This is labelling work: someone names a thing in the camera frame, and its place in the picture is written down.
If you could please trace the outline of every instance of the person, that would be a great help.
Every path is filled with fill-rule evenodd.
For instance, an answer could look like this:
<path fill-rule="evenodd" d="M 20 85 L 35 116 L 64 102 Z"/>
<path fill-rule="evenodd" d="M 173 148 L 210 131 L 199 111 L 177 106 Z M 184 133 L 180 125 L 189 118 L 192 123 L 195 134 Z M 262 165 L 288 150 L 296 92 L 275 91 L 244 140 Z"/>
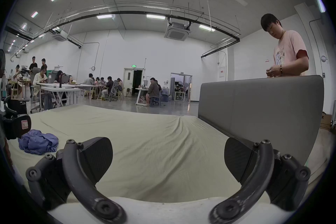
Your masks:
<path fill-rule="evenodd" d="M 46 83 L 46 80 L 48 79 L 47 76 L 45 75 L 47 71 L 47 68 L 45 65 L 41 66 L 41 70 L 39 73 L 37 73 L 34 77 L 33 85 L 35 86 L 34 88 L 34 93 L 33 96 L 35 100 L 40 101 L 40 97 L 38 96 L 38 93 L 40 91 L 40 85 L 37 83 Z M 51 94 L 48 92 L 41 92 L 41 103 L 44 104 L 44 109 L 52 109 L 53 108 L 53 102 L 52 102 L 52 97 Z"/>
<path fill-rule="evenodd" d="M 33 63 L 30 64 L 29 66 L 29 74 L 31 74 L 33 72 L 33 68 L 36 67 L 37 68 L 37 63 L 35 62 L 35 56 L 32 57 Z M 29 83 L 29 88 L 30 88 L 30 92 L 32 92 L 32 84 Z"/>
<path fill-rule="evenodd" d="M 54 83 L 60 83 L 61 82 L 61 75 L 63 74 L 63 72 L 61 70 L 59 70 L 56 74 L 56 78 Z"/>
<path fill-rule="evenodd" d="M 155 80 L 155 82 L 157 83 L 157 86 L 159 87 L 159 91 L 162 91 L 162 88 L 161 88 L 160 84 L 158 83 L 158 81 Z"/>
<path fill-rule="evenodd" d="M 118 81 L 118 90 L 122 91 L 124 88 L 124 83 L 121 81 L 120 78 L 117 78 L 117 81 Z"/>
<path fill-rule="evenodd" d="M 149 106 L 149 100 L 152 96 L 158 96 L 159 95 L 159 87 L 157 83 L 155 82 L 155 78 L 150 79 L 150 85 L 148 87 L 148 91 L 146 93 L 146 104 L 145 106 Z"/>
<path fill-rule="evenodd" d="M 86 85 L 96 85 L 95 81 L 93 80 L 93 74 L 89 74 L 89 78 L 85 80 L 84 84 Z"/>
<path fill-rule="evenodd" d="M 43 65 L 41 66 L 41 70 L 39 73 L 37 73 L 34 77 L 34 81 L 33 81 L 33 86 L 35 86 L 34 88 L 34 96 L 37 96 L 37 94 L 40 91 L 40 86 L 37 85 L 37 83 L 46 83 L 46 80 L 48 79 L 47 76 L 45 75 L 45 72 L 47 71 L 46 67 Z"/>
<path fill-rule="evenodd" d="M 54 83 L 60 83 L 62 80 L 62 78 L 61 78 L 61 75 L 63 75 L 63 72 L 61 71 L 61 70 L 59 70 L 58 72 L 57 72 L 57 74 L 56 74 L 56 78 L 55 78 L 55 81 L 54 81 Z M 65 92 L 63 92 L 63 94 L 62 94 L 62 99 L 66 99 L 67 98 L 67 95 L 65 94 Z M 67 101 L 66 100 L 62 100 L 62 103 L 63 104 L 66 104 L 67 103 Z"/>
<path fill-rule="evenodd" d="M 112 80 L 112 77 L 111 77 L 111 76 L 108 76 L 108 77 L 107 77 L 107 84 L 106 84 L 106 87 L 107 87 L 107 94 L 110 94 L 111 89 L 112 89 L 112 86 L 113 86 L 113 83 L 114 83 L 114 81 Z"/>
<path fill-rule="evenodd" d="M 17 82 L 17 88 L 18 88 L 18 92 L 17 95 L 19 96 L 22 92 L 22 86 L 23 84 L 21 82 L 18 81 L 18 79 L 22 78 L 22 74 L 20 71 L 20 66 L 17 65 L 15 67 L 15 74 L 13 75 L 12 81 Z"/>
<path fill-rule="evenodd" d="M 300 34 L 284 30 L 273 14 L 263 15 L 260 23 L 264 31 L 279 39 L 273 53 L 274 65 L 266 70 L 267 77 L 304 75 L 309 68 L 309 58 Z"/>
<path fill-rule="evenodd" d="M 47 67 L 47 65 L 45 64 L 45 58 L 42 59 L 42 65 L 44 65 L 44 66 L 45 66 L 45 69 L 47 70 L 48 67 Z"/>

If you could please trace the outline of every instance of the cardboard box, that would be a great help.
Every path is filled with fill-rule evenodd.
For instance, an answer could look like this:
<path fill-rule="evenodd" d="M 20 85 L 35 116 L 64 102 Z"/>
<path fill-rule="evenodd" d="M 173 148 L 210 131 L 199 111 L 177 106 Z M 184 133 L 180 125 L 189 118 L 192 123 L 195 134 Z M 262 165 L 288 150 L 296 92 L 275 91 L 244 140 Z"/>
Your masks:
<path fill-rule="evenodd" d="M 331 123 L 331 118 L 332 118 L 332 115 L 322 113 L 322 116 L 321 116 L 321 124 L 327 124 L 327 125 L 330 125 L 330 123 Z"/>

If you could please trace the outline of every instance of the hand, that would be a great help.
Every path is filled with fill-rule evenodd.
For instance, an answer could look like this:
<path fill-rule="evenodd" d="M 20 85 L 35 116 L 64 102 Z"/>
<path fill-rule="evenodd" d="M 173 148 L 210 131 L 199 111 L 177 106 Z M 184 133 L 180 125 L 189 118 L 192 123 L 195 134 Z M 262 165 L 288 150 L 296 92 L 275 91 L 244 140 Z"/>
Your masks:
<path fill-rule="evenodd" d="M 270 76 L 271 78 L 281 75 L 280 65 L 274 65 L 271 66 L 269 69 L 266 69 L 266 75 Z"/>

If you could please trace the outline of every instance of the white shirt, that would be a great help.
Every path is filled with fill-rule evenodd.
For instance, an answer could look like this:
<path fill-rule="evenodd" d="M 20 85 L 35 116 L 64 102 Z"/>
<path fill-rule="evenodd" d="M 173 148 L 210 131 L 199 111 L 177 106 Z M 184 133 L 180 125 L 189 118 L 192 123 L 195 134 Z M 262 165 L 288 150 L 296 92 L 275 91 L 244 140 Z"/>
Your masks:
<path fill-rule="evenodd" d="M 37 85 L 36 83 L 39 83 L 39 82 L 44 81 L 46 79 L 48 79 L 47 76 L 45 74 L 43 74 L 43 77 L 41 77 L 41 73 L 40 72 L 35 75 L 34 81 L 33 81 L 33 86 L 35 86 L 35 88 L 34 88 L 34 96 L 36 96 L 39 93 L 39 91 L 40 91 L 40 85 Z"/>

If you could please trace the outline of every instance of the door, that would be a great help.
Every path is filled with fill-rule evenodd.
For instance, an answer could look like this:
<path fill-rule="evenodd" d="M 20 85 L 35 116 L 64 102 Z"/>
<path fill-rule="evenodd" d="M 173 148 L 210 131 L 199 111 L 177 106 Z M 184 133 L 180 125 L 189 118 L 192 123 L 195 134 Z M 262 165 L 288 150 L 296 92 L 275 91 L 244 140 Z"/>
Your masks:
<path fill-rule="evenodd" d="M 126 96 L 127 88 L 133 87 L 133 71 L 133 69 L 124 69 L 124 96 Z"/>

